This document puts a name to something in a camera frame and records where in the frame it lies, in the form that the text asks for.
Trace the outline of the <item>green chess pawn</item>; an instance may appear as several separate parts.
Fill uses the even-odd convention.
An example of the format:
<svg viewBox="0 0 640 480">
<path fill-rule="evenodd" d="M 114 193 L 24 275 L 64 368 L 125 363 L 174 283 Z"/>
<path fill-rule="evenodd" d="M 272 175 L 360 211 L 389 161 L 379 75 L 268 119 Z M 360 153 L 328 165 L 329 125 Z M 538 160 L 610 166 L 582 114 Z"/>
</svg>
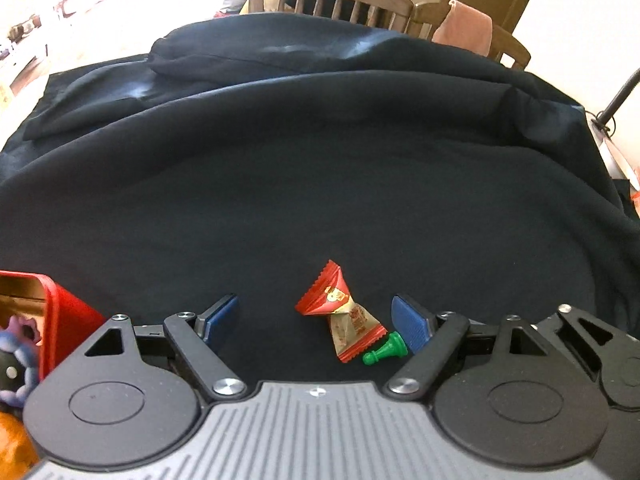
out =
<svg viewBox="0 0 640 480">
<path fill-rule="evenodd" d="M 388 334 L 386 341 L 380 348 L 366 352 L 362 356 L 362 362 L 364 365 L 371 366 L 391 358 L 402 359 L 408 354 L 409 349 L 404 338 L 400 336 L 400 333 L 393 332 Z"/>
</svg>

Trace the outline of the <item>red beige candy wrapper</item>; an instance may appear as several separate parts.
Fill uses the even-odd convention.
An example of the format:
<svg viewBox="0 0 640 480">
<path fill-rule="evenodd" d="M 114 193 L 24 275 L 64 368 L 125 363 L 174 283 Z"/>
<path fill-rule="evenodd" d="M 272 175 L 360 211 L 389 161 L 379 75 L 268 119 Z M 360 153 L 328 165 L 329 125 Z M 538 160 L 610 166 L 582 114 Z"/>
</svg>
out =
<svg viewBox="0 0 640 480">
<path fill-rule="evenodd" d="M 387 334 L 382 323 L 354 299 L 342 268 L 333 260 L 297 301 L 295 310 L 328 320 L 334 350 L 342 363 L 355 359 Z"/>
</svg>

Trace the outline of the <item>purple monster toy figure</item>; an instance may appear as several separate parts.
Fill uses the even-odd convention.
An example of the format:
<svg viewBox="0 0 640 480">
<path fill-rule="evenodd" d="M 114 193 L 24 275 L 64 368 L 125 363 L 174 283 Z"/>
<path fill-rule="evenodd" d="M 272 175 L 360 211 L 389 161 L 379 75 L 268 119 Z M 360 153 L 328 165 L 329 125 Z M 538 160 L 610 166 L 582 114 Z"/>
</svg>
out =
<svg viewBox="0 0 640 480">
<path fill-rule="evenodd" d="M 1 411 L 21 412 L 39 384 L 41 335 L 34 318 L 14 314 L 1 330 Z"/>
</svg>

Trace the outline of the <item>red metal tin box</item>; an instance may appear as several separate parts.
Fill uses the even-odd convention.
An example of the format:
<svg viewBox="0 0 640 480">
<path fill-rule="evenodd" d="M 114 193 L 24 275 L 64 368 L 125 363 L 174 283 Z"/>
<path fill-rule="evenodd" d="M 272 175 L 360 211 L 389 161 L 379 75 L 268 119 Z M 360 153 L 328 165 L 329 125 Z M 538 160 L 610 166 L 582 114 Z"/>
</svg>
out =
<svg viewBox="0 0 640 480">
<path fill-rule="evenodd" d="M 104 322 L 105 316 L 43 274 L 1 272 L 1 329 L 18 317 L 40 336 L 39 378 L 49 375 Z"/>
</svg>

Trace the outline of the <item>dark navy table cloth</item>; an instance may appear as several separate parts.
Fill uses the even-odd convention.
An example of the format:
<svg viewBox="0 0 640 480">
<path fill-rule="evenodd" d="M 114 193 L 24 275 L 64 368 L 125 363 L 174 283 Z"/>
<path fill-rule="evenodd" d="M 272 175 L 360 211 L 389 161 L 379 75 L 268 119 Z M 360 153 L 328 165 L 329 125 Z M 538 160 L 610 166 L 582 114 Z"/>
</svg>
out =
<svg viewBox="0 0 640 480">
<path fill-rule="evenodd" d="M 582 107 L 457 48 L 326 18 L 191 24 L 53 75 L 1 153 L 1 265 L 157 323 L 233 292 L 246 382 L 385 382 L 294 309 L 328 261 L 495 323 L 571 304 L 639 330 L 639 221 Z"/>
</svg>

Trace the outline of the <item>grey desk lamp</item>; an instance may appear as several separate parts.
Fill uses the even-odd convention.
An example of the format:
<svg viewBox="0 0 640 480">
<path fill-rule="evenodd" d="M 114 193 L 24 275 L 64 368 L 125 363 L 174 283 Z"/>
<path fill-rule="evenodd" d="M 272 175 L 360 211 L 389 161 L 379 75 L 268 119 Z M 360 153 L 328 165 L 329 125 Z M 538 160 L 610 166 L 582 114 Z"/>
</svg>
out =
<svg viewBox="0 0 640 480">
<path fill-rule="evenodd" d="M 606 138 L 610 138 L 613 134 L 613 130 L 608 126 L 609 122 L 612 122 L 615 114 L 618 112 L 620 107 L 625 103 L 626 99 L 629 98 L 631 92 L 638 86 L 640 81 L 640 68 L 637 68 L 631 76 L 625 81 L 625 83 L 620 87 L 620 90 L 617 91 L 614 98 L 604 110 L 601 110 L 598 114 L 595 114 L 593 118 L 591 118 L 591 123 L 597 128 L 600 133 L 602 133 Z"/>
</svg>

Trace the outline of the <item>orange fruit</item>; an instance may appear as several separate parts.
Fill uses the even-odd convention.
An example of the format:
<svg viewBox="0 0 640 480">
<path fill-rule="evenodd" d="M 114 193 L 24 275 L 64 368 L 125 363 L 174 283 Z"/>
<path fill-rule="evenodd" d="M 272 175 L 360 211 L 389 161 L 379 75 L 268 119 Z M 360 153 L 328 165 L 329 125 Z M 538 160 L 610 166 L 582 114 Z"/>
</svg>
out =
<svg viewBox="0 0 640 480">
<path fill-rule="evenodd" d="M 0 414 L 0 479 L 21 479 L 36 463 L 38 455 L 24 425 L 13 415 Z"/>
</svg>

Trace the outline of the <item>pink cloth on chair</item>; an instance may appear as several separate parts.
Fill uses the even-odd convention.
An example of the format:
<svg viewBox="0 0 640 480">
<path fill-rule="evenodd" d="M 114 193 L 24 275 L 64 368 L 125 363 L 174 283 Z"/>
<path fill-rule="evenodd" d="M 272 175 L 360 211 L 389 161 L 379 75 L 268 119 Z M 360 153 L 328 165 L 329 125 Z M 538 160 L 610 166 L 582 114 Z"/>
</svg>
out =
<svg viewBox="0 0 640 480">
<path fill-rule="evenodd" d="M 487 56 L 494 36 L 492 18 L 458 0 L 448 4 L 449 11 L 432 37 L 434 43 Z"/>
</svg>

